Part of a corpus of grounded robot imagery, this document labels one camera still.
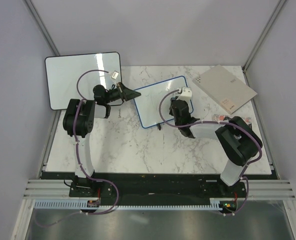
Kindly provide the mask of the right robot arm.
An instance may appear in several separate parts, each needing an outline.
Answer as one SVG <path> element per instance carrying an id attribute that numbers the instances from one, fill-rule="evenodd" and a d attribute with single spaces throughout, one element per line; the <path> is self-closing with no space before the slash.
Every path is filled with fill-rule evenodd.
<path id="1" fill-rule="evenodd" d="M 220 142 L 228 158 L 220 175 L 222 181 L 217 184 L 217 191 L 223 197 L 235 191 L 235 183 L 242 178 L 248 166 L 263 155 L 262 141 L 239 116 L 228 121 L 200 121 L 191 116 L 186 101 L 174 98 L 170 100 L 169 114 L 174 117 L 174 125 L 183 136 Z"/>

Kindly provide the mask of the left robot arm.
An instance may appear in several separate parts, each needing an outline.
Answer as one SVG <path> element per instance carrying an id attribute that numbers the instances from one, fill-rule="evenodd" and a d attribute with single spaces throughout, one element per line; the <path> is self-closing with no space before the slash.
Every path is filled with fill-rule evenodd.
<path id="1" fill-rule="evenodd" d="M 122 82 L 107 90 L 98 84 L 93 88 L 93 100 L 71 99 L 63 118 L 63 129 L 74 138 L 75 172 L 70 185 L 70 197 L 94 197 L 100 190 L 100 181 L 93 181 L 95 169 L 91 160 L 90 136 L 94 120 L 108 119 L 111 102 L 122 103 L 141 96 L 141 93 L 126 87 Z"/>

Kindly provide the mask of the blue-framed small whiteboard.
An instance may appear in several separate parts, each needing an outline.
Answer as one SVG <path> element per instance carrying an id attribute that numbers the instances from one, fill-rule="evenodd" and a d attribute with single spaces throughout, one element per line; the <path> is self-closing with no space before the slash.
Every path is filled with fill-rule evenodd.
<path id="1" fill-rule="evenodd" d="M 163 102 L 161 100 L 169 92 L 187 87 L 186 78 L 180 75 L 135 89 L 136 92 L 140 93 L 140 96 L 134 99 L 134 103 L 141 126 L 148 129 L 163 123 L 159 112 L 166 121 L 172 121 L 174 117 L 169 114 L 169 108 L 171 99 L 178 94 L 173 93 L 166 97 Z"/>

